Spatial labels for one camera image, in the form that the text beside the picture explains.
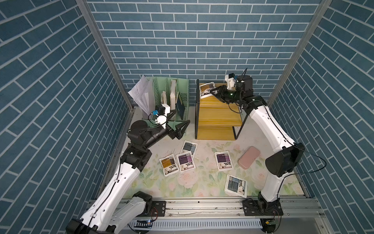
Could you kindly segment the yellow coffee bag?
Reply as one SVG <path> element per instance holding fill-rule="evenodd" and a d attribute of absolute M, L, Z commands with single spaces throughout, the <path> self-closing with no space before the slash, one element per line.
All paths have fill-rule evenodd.
<path fill-rule="evenodd" d="M 199 96 L 200 99 L 208 98 L 213 96 L 211 91 L 216 88 L 216 85 L 214 82 L 209 82 L 205 84 L 199 85 Z"/>
<path fill-rule="evenodd" d="M 160 159 L 159 161 L 161 163 L 162 171 L 165 177 L 171 176 L 180 171 L 174 154 L 168 155 Z"/>

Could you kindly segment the purple coffee bag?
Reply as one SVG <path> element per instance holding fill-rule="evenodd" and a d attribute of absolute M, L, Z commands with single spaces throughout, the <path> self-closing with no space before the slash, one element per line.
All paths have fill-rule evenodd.
<path fill-rule="evenodd" d="M 187 171 L 190 171 L 196 168 L 191 151 L 178 154 L 176 158 L 177 158 L 177 162 L 179 164 L 179 169 L 181 173 L 184 173 L 184 172 L 187 172 Z"/>
<path fill-rule="evenodd" d="M 228 171 L 233 169 L 229 151 L 215 152 L 214 155 L 219 171 Z"/>

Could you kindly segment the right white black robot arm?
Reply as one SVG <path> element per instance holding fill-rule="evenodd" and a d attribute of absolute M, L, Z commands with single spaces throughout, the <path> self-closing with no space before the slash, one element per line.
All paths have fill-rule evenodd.
<path fill-rule="evenodd" d="M 243 201 L 244 213 L 247 215 L 283 215 L 279 192 L 284 180 L 292 175 L 298 165 L 305 147 L 296 143 L 278 124 L 272 116 L 266 101 L 261 96 L 253 94 L 253 80 L 251 76 L 234 77 L 232 88 L 221 85 L 209 90 L 219 101 L 234 103 L 245 111 L 260 127 L 274 154 L 265 160 L 268 175 L 264 188 L 259 192 L 257 200 Z"/>

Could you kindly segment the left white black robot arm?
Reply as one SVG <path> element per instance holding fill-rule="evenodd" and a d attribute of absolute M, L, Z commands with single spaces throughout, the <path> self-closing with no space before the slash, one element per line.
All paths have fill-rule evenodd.
<path fill-rule="evenodd" d="M 135 193 L 120 210 L 117 209 L 126 191 L 143 171 L 152 156 L 150 147 L 165 136 L 181 139 L 189 120 L 169 126 L 168 121 L 175 115 L 158 115 L 156 126 L 149 127 L 146 121 L 135 121 L 127 133 L 130 143 L 119 159 L 116 171 L 93 205 L 80 219 L 71 219 L 66 226 L 68 234 L 118 234 L 134 218 L 148 215 L 152 210 L 153 197 L 144 192 Z"/>

